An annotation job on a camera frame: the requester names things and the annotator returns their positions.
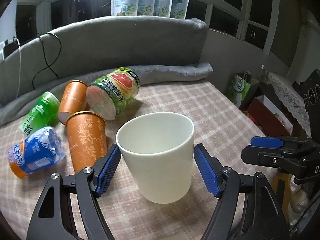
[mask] gold cup rim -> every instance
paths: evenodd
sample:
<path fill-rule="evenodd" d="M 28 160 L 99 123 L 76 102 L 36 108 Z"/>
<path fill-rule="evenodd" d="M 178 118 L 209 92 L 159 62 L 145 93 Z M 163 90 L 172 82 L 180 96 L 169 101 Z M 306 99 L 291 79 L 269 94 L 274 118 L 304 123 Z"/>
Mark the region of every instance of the gold cup rim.
<path fill-rule="evenodd" d="M 106 120 L 104 120 L 104 118 L 103 118 L 100 114 L 97 114 L 97 113 L 91 112 L 91 111 L 80 111 L 80 112 L 76 112 L 76 113 L 70 115 L 70 116 L 67 118 L 67 120 L 66 120 L 66 126 L 68 126 L 68 121 L 69 121 L 72 117 L 74 117 L 74 116 L 76 116 L 76 115 L 78 115 L 78 114 L 93 114 L 93 115 L 99 116 L 99 117 L 102 118 L 102 120 L 104 121 L 104 124 L 106 125 Z"/>
<path fill-rule="evenodd" d="M 66 86 L 69 85 L 69 84 L 72 83 L 72 82 L 80 82 L 80 83 L 84 84 L 86 87 L 89 87 L 89 85 L 87 85 L 87 84 L 84 83 L 83 81 L 77 80 L 77 79 L 74 79 L 74 80 L 69 81 L 69 82 L 66 84 Z"/>

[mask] green cup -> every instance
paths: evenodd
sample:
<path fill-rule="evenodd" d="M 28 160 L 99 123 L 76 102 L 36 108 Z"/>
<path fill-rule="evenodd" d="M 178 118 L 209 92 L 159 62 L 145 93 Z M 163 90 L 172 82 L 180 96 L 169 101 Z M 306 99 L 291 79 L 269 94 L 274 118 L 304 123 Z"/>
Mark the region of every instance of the green cup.
<path fill-rule="evenodd" d="M 50 92 L 45 92 L 38 100 L 35 107 L 25 117 L 19 129 L 29 136 L 35 131 L 57 124 L 57 115 L 60 101 Z"/>

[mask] orange paper cup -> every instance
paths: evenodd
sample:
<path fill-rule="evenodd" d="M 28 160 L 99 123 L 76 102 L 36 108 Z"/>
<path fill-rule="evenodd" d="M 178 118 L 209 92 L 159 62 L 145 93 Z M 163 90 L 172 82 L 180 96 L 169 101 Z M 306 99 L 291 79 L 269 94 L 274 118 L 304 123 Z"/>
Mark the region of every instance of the orange paper cup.
<path fill-rule="evenodd" d="M 88 85 L 80 80 L 72 80 L 66 85 L 58 111 L 60 122 L 66 124 L 68 117 L 86 109 L 87 88 Z"/>
<path fill-rule="evenodd" d="M 92 167 L 107 152 L 106 123 L 99 114 L 77 112 L 67 119 L 68 142 L 75 173 Z"/>

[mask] checkered tablecloth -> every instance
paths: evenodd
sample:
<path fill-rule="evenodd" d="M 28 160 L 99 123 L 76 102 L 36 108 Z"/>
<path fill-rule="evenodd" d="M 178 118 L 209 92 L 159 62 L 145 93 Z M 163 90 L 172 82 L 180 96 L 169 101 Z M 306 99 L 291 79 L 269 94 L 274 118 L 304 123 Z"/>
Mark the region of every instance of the checkered tablecloth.
<path fill-rule="evenodd" d="M 262 132 L 242 114 L 212 84 L 206 81 L 167 83 L 143 86 L 136 100 L 112 122 L 107 122 L 109 143 L 115 143 L 118 129 L 128 120 L 151 112 L 177 112 L 193 120 L 195 143 L 203 143 L 208 152 L 217 157 L 223 166 L 231 166 L 238 173 L 253 175 L 262 171 L 267 177 L 276 172 L 271 168 L 247 165 L 240 159 L 241 150 L 253 136 Z M 18 130 L 22 118 L 0 128 L 0 210 L 13 230 L 25 239 L 33 209 L 49 176 L 54 172 L 73 174 L 71 157 L 64 125 L 58 124 L 66 158 L 61 163 L 18 179 L 7 161 L 8 149 L 24 139 Z M 242 207 L 243 194 L 238 206 Z M 193 179 L 189 192 L 172 204 L 155 204 L 146 200 L 123 159 L 116 170 L 109 190 L 99 200 L 99 205 L 115 239 L 161 239 L 178 231 L 190 239 L 200 239 L 211 218 L 217 199 L 208 193 L 199 170 L 194 163 Z M 79 237 L 87 239 L 81 221 L 76 196 L 72 208 Z M 237 209 L 235 222 L 241 219 Z"/>

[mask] blue textured pad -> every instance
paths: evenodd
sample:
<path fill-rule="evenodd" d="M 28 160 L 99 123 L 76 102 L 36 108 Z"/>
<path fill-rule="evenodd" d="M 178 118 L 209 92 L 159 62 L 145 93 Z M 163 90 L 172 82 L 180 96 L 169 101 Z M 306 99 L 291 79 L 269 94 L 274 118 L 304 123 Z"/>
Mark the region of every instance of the blue textured pad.
<path fill-rule="evenodd" d="M 112 154 L 110 155 L 110 158 L 106 162 L 105 166 L 103 167 L 99 175 L 98 186 L 95 191 L 96 194 L 102 195 L 107 192 L 108 187 L 113 178 L 113 175 L 115 174 L 118 164 L 120 162 L 120 159 L 121 159 L 121 152 L 119 147 L 117 146 L 112 152 Z"/>
<path fill-rule="evenodd" d="M 283 146 L 283 141 L 274 137 L 255 136 L 251 139 L 251 145 L 264 148 L 280 148 Z"/>
<path fill-rule="evenodd" d="M 198 146 L 195 146 L 194 157 L 208 191 L 218 197 L 220 190 L 218 188 L 217 175 Z"/>

